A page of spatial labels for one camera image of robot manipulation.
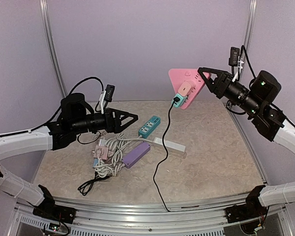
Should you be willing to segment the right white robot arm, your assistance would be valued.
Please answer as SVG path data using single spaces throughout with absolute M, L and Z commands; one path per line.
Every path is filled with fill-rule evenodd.
M 250 88 L 233 81 L 229 72 L 200 67 L 198 73 L 217 98 L 227 98 L 248 114 L 258 133 L 295 154 L 295 125 L 273 104 L 281 90 L 276 78 L 260 71 Z M 247 196 L 241 213 L 252 218 L 262 207 L 295 202 L 295 181 L 275 186 L 260 185 Z

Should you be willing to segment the pink triangular power strip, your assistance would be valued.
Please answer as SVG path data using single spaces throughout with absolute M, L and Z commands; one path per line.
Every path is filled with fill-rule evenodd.
M 174 107 L 187 109 L 205 87 L 205 81 L 197 69 L 173 68 L 168 72 L 175 96 L 172 99 Z

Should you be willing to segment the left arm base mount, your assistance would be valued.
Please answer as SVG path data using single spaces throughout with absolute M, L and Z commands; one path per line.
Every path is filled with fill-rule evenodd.
M 72 224 L 76 216 L 76 209 L 72 207 L 54 205 L 50 209 L 34 206 L 33 214 L 42 218 Z

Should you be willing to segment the teal plug adapter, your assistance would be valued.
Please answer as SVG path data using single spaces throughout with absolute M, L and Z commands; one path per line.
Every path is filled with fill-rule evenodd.
M 177 93 L 174 98 L 172 99 L 173 107 L 179 108 L 181 107 L 187 99 L 187 96 L 182 96 L 181 94 Z

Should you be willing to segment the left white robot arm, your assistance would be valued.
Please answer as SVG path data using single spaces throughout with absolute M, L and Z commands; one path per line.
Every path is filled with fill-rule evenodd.
M 112 108 L 95 112 L 82 93 L 72 93 L 61 100 L 60 116 L 56 121 L 36 130 L 0 134 L 0 161 L 35 151 L 65 148 L 83 133 L 105 130 L 118 134 L 137 120 L 135 114 Z M 59 214 L 59 207 L 46 187 L 27 182 L 1 164 L 0 191 L 27 201 L 50 219 Z

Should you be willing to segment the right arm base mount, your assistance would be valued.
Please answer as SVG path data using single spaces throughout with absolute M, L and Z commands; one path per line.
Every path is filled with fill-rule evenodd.
M 266 207 L 254 207 L 249 204 L 233 205 L 225 209 L 225 214 L 228 223 L 235 223 L 239 221 L 245 221 L 253 218 L 266 215 Z

